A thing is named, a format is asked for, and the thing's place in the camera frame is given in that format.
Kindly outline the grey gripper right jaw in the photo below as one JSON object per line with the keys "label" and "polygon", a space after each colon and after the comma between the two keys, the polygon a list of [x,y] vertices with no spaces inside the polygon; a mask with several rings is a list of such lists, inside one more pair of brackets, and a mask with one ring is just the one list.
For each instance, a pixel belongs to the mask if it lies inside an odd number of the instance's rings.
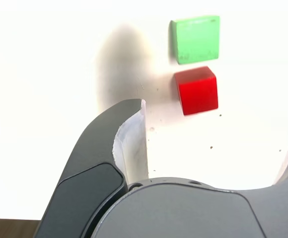
{"label": "grey gripper right jaw", "polygon": [[288,165],[278,182],[223,190],[175,179],[120,198],[94,238],[288,238]]}

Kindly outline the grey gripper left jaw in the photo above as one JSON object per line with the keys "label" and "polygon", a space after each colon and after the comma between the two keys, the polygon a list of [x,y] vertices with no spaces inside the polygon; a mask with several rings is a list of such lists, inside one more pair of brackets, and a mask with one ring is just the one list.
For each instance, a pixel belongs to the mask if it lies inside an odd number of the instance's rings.
{"label": "grey gripper left jaw", "polygon": [[128,186],[147,178],[145,101],[123,100],[79,137],[35,237],[89,237]]}

